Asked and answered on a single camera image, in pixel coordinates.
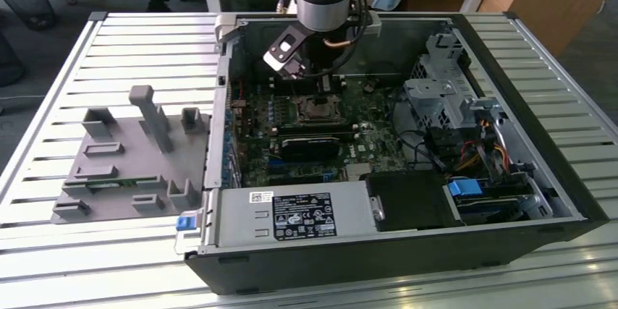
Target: black cable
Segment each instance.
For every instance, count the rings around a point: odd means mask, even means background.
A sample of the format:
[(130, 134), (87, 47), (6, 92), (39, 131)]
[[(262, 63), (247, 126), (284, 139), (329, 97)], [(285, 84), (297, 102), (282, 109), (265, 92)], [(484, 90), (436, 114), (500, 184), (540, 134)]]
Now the black cable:
[(402, 144), (405, 144), (413, 151), (418, 152), (421, 155), (424, 155), (425, 157), (428, 157), (428, 159), (434, 162), (434, 164), (438, 166), (438, 168), (448, 172), (449, 171), (449, 167), (446, 166), (445, 162), (442, 162), (438, 158), (436, 158), (429, 152), (426, 152), (425, 150), (420, 149), (418, 146), (421, 145), (421, 143), (418, 143), (417, 146), (414, 146), (413, 144), (410, 144), (402, 137), (401, 135), (397, 136), (402, 142)]
[(356, 54), (357, 47), (358, 47), (358, 39), (364, 36), (365, 30), (368, 29), (368, 24), (369, 24), (368, 0), (360, 0), (360, 1), (362, 1), (362, 3), (364, 3), (364, 4), (361, 4), (361, 7), (360, 7), (360, 11), (362, 10), (362, 12), (360, 12), (360, 21), (361, 21), (360, 26), (361, 26), (361, 29), (360, 29), (360, 31), (357, 33), (357, 36), (352, 39), (353, 44), (350, 45), (344, 57), (341, 58), (340, 63), (337, 63), (332, 68), (329, 68), (328, 70), (324, 70), (322, 72), (317, 72), (314, 74), (305, 74), (302, 76), (304, 78), (322, 77), (322, 76), (329, 75), (330, 73), (336, 72), (340, 68), (344, 67), (344, 65), (348, 63), (348, 61), (350, 61), (350, 58)]

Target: warning label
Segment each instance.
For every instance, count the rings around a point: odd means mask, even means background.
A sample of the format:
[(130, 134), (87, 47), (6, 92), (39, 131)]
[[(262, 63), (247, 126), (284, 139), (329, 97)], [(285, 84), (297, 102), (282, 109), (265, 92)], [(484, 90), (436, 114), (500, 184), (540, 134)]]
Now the warning label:
[(279, 241), (337, 236), (330, 193), (273, 197), (274, 237)]

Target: yellow wire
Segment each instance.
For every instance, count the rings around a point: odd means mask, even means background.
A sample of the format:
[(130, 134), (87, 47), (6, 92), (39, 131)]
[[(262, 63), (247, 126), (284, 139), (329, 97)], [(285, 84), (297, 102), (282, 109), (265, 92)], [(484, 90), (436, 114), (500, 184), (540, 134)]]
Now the yellow wire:
[(497, 149), (501, 152), (502, 155), (502, 165), (505, 166), (505, 171), (509, 171), (509, 164), (508, 164), (508, 159), (506, 159), (506, 152), (505, 149), (500, 146), (494, 146), (494, 149)]
[(462, 170), (464, 168), (466, 168), (468, 166), (470, 166), (477, 160), (480, 159), (480, 154), (474, 155), (472, 159), (468, 160), (468, 162), (465, 164), (462, 164), (461, 166), (457, 167), (456, 171), (458, 172), (460, 170)]

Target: blue latch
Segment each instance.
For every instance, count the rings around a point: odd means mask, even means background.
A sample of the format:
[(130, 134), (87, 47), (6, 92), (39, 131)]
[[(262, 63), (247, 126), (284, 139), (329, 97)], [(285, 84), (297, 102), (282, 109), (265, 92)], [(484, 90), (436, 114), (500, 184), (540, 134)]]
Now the blue latch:
[(484, 194), (480, 183), (476, 179), (453, 180), (453, 182), (449, 184), (449, 190), (452, 191), (453, 197), (456, 197), (457, 195)]
[(197, 216), (179, 216), (177, 220), (177, 231), (193, 231), (198, 228)]

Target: aluminum slat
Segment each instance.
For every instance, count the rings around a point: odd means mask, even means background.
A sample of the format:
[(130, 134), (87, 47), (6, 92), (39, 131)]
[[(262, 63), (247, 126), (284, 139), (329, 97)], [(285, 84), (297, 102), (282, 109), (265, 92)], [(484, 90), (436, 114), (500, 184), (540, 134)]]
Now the aluminum slat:
[(477, 34), (486, 43), (492, 41), (522, 40), (522, 36), (517, 32), (478, 32)]
[(213, 76), (217, 65), (183, 65), (178, 67), (109, 67), (81, 69), (77, 80), (138, 79), (147, 77)]
[[(199, 108), (201, 112), (210, 114), (213, 112), (213, 104), (206, 103), (190, 103), (181, 105), (163, 105), (163, 112), (166, 115), (181, 115), (181, 112), (185, 108)], [(142, 117), (142, 112), (137, 106), (111, 106), (107, 108), (114, 117)], [(55, 115), (51, 116), (53, 122), (82, 122), (86, 116), (87, 108), (75, 108), (75, 109), (61, 109), (55, 112)]]
[(616, 145), (562, 148), (561, 151), (569, 162), (618, 160), (618, 146)]
[(580, 103), (569, 104), (548, 104), (548, 105), (532, 105), (530, 109), (533, 110), (537, 117), (552, 117), (552, 116), (578, 116), (589, 114), (589, 108), (586, 108)]
[(214, 25), (217, 17), (109, 17), (103, 26), (110, 25)]
[(141, 79), (141, 80), (91, 80), (79, 81), (67, 86), (70, 93), (95, 93), (130, 91), (135, 85), (151, 85), (155, 90), (206, 89), (217, 87), (214, 77), (179, 77), (175, 79)]
[(497, 48), (510, 48), (510, 49), (517, 49), (517, 48), (530, 49), (532, 48), (530, 44), (524, 40), (492, 40), (492, 41), (486, 41), (485, 46), (490, 50), (497, 49)]
[(94, 46), (89, 56), (129, 56), (146, 54), (209, 54), (215, 52), (215, 44), (183, 43), (178, 45), (113, 45)]
[(524, 50), (524, 49), (490, 49), (492, 54), (494, 55), (496, 59), (524, 59), (524, 58), (538, 58), (538, 53), (532, 50)]
[(473, 28), (480, 33), (484, 32), (516, 32), (516, 27), (509, 23), (505, 24), (484, 24), (484, 23), (472, 23)]
[(618, 178), (618, 161), (573, 164), (573, 169), (576, 169), (582, 180)]
[[(155, 92), (153, 102), (157, 104), (197, 103), (213, 101), (214, 97), (215, 92), (213, 90), (162, 90)], [(66, 95), (61, 99), (61, 105), (63, 107), (94, 107), (131, 105), (131, 103), (129, 102), (129, 92), (110, 92)]]
[(215, 54), (86, 57), (82, 67), (147, 67), (159, 65), (218, 64)]
[[(488, 81), (477, 79), (482, 90), (492, 90)], [(513, 85), (521, 93), (544, 90), (566, 90), (568, 86), (560, 80), (514, 80)]]
[(111, 12), (109, 17), (218, 17), (213, 12)]
[(609, 136), (604, 135), (603, 137), (568, 137), (565, 139), (554, 139), (554, 143), (558, 147), (566, 147), (577, 145), (601, 145), (613, 143), (613, 140)]
[(213, 34), (211, 25), (154, 25), (150, 27), (102, 27), (101, 35), (141, 35), (141, 34)]
[(102, 35), (95, 38), (93, 46), (110, 45), (155, 45), (165, 43), (217, 43), (214, 35)]
[(468, 22), (470, 24), (484, 24), (484, 23), (500, 23), (500, 24), (509, 24), (509, 19), (505, 16), (466, 16)]
[(600, 123), (588, 116), (558, 117), (556, 119), (541, 119), (548, 132), (565, 130), (593, 130), (601, 128)]

